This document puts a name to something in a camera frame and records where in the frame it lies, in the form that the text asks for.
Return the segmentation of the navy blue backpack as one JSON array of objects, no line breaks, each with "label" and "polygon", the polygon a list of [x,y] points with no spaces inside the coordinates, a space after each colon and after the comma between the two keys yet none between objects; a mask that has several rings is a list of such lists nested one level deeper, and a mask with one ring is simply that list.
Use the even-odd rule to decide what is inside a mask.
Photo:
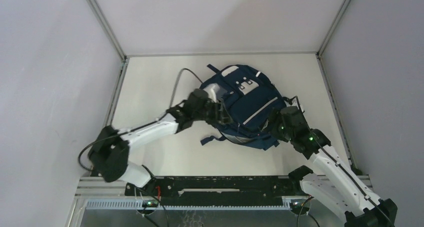
[{"label": "navy blue backpack", "polygon": [[212,135],[200,143],[205,145],[217,139],[264,151],[277,147],[279,140],[266,131],[268,117],[272,110],[296,106],[298,101],[281,95],[263,72],[249,65],[229,65],[221,70],[211,64],[207,67],[215,74],[200,88],[219,85],[217,99],[223,102],[232,123],[214,124],[221,137]]}]

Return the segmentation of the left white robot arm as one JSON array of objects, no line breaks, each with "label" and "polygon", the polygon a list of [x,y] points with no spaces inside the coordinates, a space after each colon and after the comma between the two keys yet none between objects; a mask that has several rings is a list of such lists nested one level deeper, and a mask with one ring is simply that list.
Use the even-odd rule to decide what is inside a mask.
[{"label": "left white robot arm", "polygon": [[220,100],[224,92],[218,84],[209,84],[204,89],[194,89],[187,99],[152,122],[121,129],[108,125],[90,144],[88,159],[106,183],[131,183],[143,195],[149,196],[157,187],[154,175],[147,167],[131,162],[130,154],[157,139],[184,131],[196,121],[210,125],[230,124],[232,119]]}]

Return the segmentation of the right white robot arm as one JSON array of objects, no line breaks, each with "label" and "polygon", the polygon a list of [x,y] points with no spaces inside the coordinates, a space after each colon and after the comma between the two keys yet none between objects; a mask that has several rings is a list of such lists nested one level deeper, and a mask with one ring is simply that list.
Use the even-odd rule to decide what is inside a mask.
[{"label": "right white robot arm", "polygon": [[331,210],[346,227],[393,227],[398,207],[381,199],[340,158],[331,141],[319,129],[310,128],[301,109],[273,109],[265,128],[274,138],[289,142],[327,178],[323,182],[302,165],[289,173],[289,190],[308,194]]}]

